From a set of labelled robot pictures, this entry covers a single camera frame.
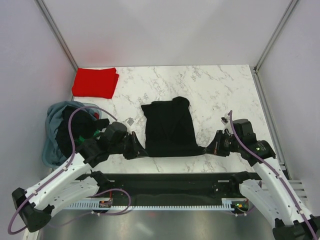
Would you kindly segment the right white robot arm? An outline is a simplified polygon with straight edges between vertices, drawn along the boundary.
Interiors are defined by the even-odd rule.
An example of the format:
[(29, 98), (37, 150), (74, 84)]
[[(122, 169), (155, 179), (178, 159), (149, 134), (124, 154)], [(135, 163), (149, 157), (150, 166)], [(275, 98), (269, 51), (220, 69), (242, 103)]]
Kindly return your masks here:
[(267, 191), (249, 172), (233, 174), (229, 191), (235, 197), (247, 198), (268, 220), (276, 240), (318, 240), (320, 218), (314, 216), (298, 197), (281, 170), (276, 154), (265, 140), (257, 140), (253, 133), (247, 137), (248, 145), (236, 135), (218, 130), (205, 153), (227, 157), (239, 153), (261, 178)]

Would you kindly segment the blue plastic laundry basket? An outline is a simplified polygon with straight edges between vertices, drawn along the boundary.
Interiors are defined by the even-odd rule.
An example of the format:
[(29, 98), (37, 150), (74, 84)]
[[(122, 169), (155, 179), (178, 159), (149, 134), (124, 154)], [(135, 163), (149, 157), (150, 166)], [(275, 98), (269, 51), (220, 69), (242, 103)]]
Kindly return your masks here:
[(42, 162), (49, 168), (58, 168), (67, 158), (62, 154), (56, 136), (58, 128), (63, 121), (63, 110), (66, 107), (80, 108), (84, 106), (96, 107), (92, 103), (81, 103), (79, 101), (61, 101), (51, 105), (46, 113), (45, 129), (46, 140), (42, 151)]

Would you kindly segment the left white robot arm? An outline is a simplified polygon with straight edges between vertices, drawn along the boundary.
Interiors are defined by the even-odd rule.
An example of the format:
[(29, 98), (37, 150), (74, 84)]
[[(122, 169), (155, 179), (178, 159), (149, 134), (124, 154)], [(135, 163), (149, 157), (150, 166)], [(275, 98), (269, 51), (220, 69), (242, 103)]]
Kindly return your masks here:
[(85, 140), (60, 167), (39, 183), (12, 192), (16, 209), (29, 232), (45, 227), (51, 218), (65, 207), (87, 197), (104, 197), (110, 191), (110, 181), (94, 167), (110, 155), (122, 154), (125, 159), (147, 157), (136, 133), (123, 133), (115, 141), (100, 138)]

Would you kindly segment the black t shirt with logo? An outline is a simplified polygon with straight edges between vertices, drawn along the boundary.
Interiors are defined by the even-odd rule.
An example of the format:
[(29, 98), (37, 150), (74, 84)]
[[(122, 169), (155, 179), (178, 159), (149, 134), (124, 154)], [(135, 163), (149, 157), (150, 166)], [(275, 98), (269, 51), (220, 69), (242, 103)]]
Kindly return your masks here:
[(204, 154), (196, 141), (187, 98), (153, 101), (141, 106), (146, 117), (145, 149), (152, 158), (193, 157)]

